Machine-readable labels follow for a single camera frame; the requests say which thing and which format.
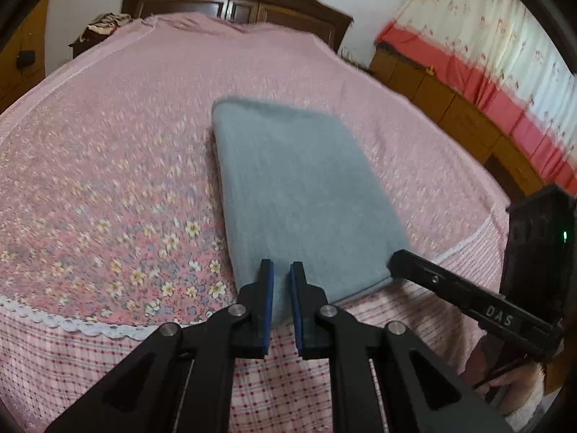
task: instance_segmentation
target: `folded gray garment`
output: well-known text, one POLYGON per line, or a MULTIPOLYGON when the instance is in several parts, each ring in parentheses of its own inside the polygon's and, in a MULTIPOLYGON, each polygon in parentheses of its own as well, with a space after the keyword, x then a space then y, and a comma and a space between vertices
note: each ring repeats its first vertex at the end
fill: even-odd
POLYGON ((390 283, 391 254, 410 248, 406 230, 339 119, 230 97, 214 104, 212 124, 237 289, 271 259, 273 324, 291 314, 294 261, 329 302, 390 283))

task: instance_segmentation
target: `plaid fabric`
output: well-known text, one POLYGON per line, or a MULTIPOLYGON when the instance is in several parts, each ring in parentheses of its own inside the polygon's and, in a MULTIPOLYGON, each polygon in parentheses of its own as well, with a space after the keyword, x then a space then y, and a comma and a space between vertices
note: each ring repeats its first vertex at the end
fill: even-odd
MULTIPOLYGON (((506 213, 493 209, 473 237, 437 262, 497 291, 507 225, 506 213)), ((404 321, 458 371, 482 335, 475 321, 412 283, 346 309, 374 325, 404 321)), ((43 431, 139 342, 49 329, 0 308, 0 343, 0 397, 32 433, 43 431)), ((328 362, 298 358, 292 324, 273 331, 265 360, 237 361, 230 431, 332 431, 328 362)))

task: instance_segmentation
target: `white floral curtain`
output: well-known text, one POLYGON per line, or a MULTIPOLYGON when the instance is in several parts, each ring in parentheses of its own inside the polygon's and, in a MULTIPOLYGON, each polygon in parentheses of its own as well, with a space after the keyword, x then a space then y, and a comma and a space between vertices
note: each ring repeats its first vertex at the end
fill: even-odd
POLYGON ((577 192, 575 77, 520 0, 409 0, 377 41, 435 66, 544 179, 577 192))

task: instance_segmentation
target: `bed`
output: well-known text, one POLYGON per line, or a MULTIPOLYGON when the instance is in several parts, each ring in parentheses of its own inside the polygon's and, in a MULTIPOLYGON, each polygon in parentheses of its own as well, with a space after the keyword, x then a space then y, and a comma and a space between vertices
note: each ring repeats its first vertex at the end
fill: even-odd
MULTIPOLYGON (((204 321, 235 299, 210 129, 226 95, 340 117, 414 250, 498 290, 507 198, 405 98, 336 56, 350 17, 316 0, 123 11, 147 17, 0 117, 0 398, 25 431, 43 431, 159 324, 204 321)), ((412 284, 347 309, 403 320, 456 370, 482 335, 412 284)), ((330 429, 328 363, 299 360, 292 325, 276 327, 266 360, 237 363, 230 431, 330 429)))

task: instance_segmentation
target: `silver bolt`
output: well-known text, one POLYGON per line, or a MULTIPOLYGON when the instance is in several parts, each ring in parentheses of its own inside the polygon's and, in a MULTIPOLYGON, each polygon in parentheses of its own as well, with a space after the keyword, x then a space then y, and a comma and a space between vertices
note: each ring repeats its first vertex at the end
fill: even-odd
POLYGON ((174 322, 165 322, 160 327, 160 333, 165 337, 172 337, 172 335, 178 332, 179 325, 174 322))
POLYGON ((246 312, 246 308, 242 304, 233 304, 229 306, 229 314, 235 318, 239 318, 246 312))
POLYGON ((336 316, 336 308, 332 304, 321 306, 319 312, 326 318, 334 318, 336 316))
POLYGON ((407 326, 404 325, 400 320, 394 320, 387 324, 387 329, 391 334, 403 335, 407 331, 407 326))

